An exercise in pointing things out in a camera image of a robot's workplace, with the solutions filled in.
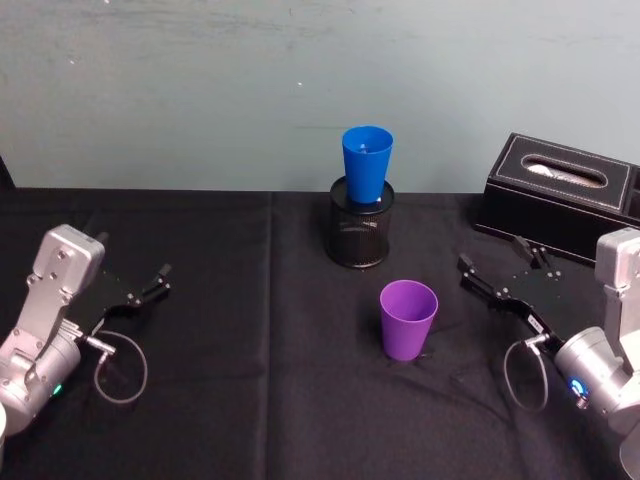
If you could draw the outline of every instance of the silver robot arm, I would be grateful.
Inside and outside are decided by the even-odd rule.
[[[560,349],[555,363],[579,397],[625,438],[620,461],[640,479],[640,231],[625,228],[602,236],[596,278],[607,297],[604,330],[591,327]]]
[[[18,323],[0,346],[7,435],[26,428],[79,363],[76,341],[83,333],[64,315],[95,277],[104,251],[100,242],[68,225],[44,236]]]

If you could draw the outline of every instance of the black leather tissue box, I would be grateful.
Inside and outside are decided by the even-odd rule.
[[[557,254],[595,262],[600,236],[640,228],[635,165],[512,133],[491,169],[478,230],[524,237]]]

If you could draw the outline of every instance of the blue plastic cup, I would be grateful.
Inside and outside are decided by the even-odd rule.
[[[347,195],[356,203],[374,203],[382,195],[393,136],[381,127],[363,125],[342,136]]]

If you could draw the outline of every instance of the mesh cylinder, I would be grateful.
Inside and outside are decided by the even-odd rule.
[[[389,253],[389,223],[395,194],[387,182],[380,200],[370,204],[353,202],[347,195],[346,178],[331,187],[331,219],[327,252],[340,265],[368,268]]]

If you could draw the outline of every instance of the table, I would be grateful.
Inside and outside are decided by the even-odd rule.
[[[398,195],[388,259],[357,271],[324,253],[326,194],[1,193],[1,335],[57,224],[109,232],[104,265],[131,281],[173,265],[171,296],[137,336],[150,368],[142,399],[104,404],[95,359],[83,359],[8,440],[3,478],[625,478],[616,437],[574,407],[557,375],[543,413],[508,398],[502,356],[522,331],[462,290],[455,266],[460,252],[495,275],[523,265],[469,227],[479,200]],[[575,301],[601,313],[593,271],[558,265]],[[409,364],[389,361],[380,343],[377,297],[398,278],[440,298],[425,354]]]

